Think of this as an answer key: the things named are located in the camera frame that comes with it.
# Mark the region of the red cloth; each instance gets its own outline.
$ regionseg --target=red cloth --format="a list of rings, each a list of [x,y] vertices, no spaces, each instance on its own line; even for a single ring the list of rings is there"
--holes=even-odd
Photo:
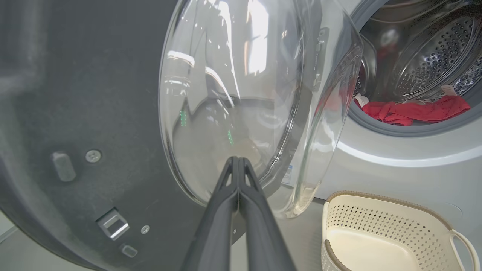
[[[414,120],[442,122],[469,109],[469,104],[460,96],[444,96],[435,103],[425,105],[369,102],[362,108],[376,120],[401,126],[410,126]]]

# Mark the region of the basket handle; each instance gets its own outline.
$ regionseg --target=basket handle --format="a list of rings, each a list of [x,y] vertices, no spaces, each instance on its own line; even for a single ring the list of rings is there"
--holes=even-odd
[[[472,266],[474,267],[474,271],[480,271],[481,270],[481,263],[480,263],[480,260],[479,260],[479,256],[477,255],[477,251],[475,251],[475,248],[472,245],[472,243],[470,243],[470,241],[463,234],[457,232],[456,230],[451,230],[450,233],[451,233],[450,243],[452,244],[452,248],[454,249],[455,255],[457,256],[458,264],[460,265],[462,270],[465,270],[465,268],[462,265],[462,261],[460,260],[457,249],[455,248],[454,236],[457,236],[464,243],[467,250],[469,250],[470,257],[472,258]]]

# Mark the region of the screw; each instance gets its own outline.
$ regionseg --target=screw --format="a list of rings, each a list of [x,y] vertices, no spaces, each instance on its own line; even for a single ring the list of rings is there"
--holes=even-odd
[[[85,154],[85,159],[89,163],[97,163],[101,157],[102,154],[96,149],[92,149]]]
[[[149,230],[150,230],[149,225],[145,225],[145,226],[142,227],[141,233],[142,233],[142,234],[146,234],[146,233],[149,232]]]

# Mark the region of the stainless steel drum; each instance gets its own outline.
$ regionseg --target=stainless steel drum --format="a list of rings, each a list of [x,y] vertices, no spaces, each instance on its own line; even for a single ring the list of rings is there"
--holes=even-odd
[[[441,85],[465,95],[482,78],[480,2],[391,0],[361,30],[356,93],[371,101],[439,99]]]

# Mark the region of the white plastic basket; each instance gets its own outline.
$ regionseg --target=white plastic basket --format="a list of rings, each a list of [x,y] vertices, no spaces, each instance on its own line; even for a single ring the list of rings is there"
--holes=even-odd
[[[454,246],[472,244],[440,215],[422,206],[366,193],[341,191],[323,208],[323,271],[465,271]]]

